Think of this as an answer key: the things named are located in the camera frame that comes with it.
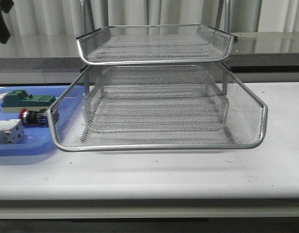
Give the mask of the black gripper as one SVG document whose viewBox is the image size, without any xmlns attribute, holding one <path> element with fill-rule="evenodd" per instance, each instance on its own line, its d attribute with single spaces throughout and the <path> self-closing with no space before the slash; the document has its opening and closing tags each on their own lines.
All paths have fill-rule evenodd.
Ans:
<svg viewBox="0 0 299 233">
<path fill-rule="evenodd" d="M 0 0 L 0 43 L 6 44 L 10 38 L 10 32 L 5 24 L 2 13 L 8 14 L 12 9 L 14 2 L 12 0 Z"/>
</svg>

